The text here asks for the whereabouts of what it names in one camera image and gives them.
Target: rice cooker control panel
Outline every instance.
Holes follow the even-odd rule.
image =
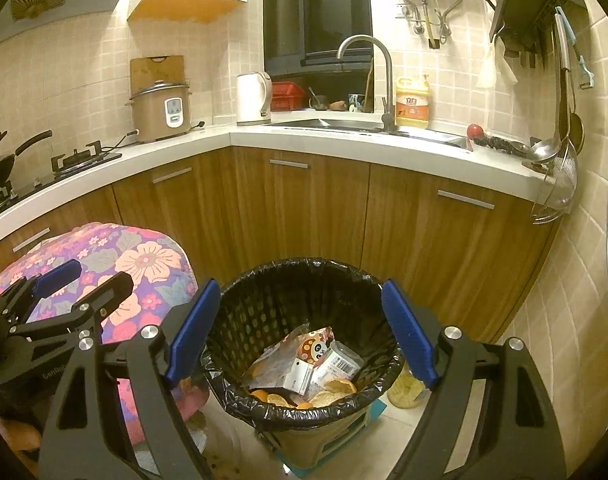
[[[183,106],[181,97],[173,97],[164,101],[166,124],[171,128],[179,128],[183,124]]]

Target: red plastic basket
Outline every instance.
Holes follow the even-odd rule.
[[[276,81],[273,83],[271,110],[273,112],[301,110],[304,107],[305,97],[306,92],[296,83],[292,81]]]

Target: cabinet handle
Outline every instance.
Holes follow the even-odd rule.
[[[184,173],[188,173],[192,171],[193,168],[186,168],[185,170],[175,171],[174,173],[169,173],[168,175],[158,176],[153,179],[153,184],[158,184],[159,182],[163,182],[164,180],[168,180],[169,178],[173,178],[175,176],[183,175]]]
[[[439,190],[437,192],[439,196],[445,196],[446,198],[453,198],[455,200],[460,200],[461,202],[468,202],[469,204],[479,205],[480,207],[485,207],[486,209],[495,209],[495,204],[489,204],[488,202],[482,202],[481,200],[476,200],[469,196],[457,195],[455,193],[449,193],[448,191]]]
[[[293,168],[303,168],[304,170],[308,169],[308,164],[304,164],[303,162],[291,162],[290,160],[277,160],[276,158],[271,158],[271,164],[277,164],[279,166],[292,166]]]
[[[34,236],[31,236],[28,240],[22,242],[21,244],[19,244],[17,247],[12,248],[12,252],[13,253],[18,253],[19,251],[21,251],[24,247],[26,247],[27,245],[30,245],[33,242],[36,242],[37,240],[39,240],[42,236],[47,235],[48,233],[50,233],[50,227],[46,227],[46,229],[44,229],[43,231],[40,231],[39,233],[37,233]]]

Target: strainer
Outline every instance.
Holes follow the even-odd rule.
[[[533,224],[545,224],[568,213],[577,188],[577,153],[568,137],[546,164],[548,171],[530,212]]]

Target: rice cooker lid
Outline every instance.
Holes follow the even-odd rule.
[[[141,95],[166,90],[168,88],[188,88],[188,85],[186,83],[167,83],[165,81],[155,81],[151,86],[143,88],[139,92],[134,93],[130,99],[133,100]]]

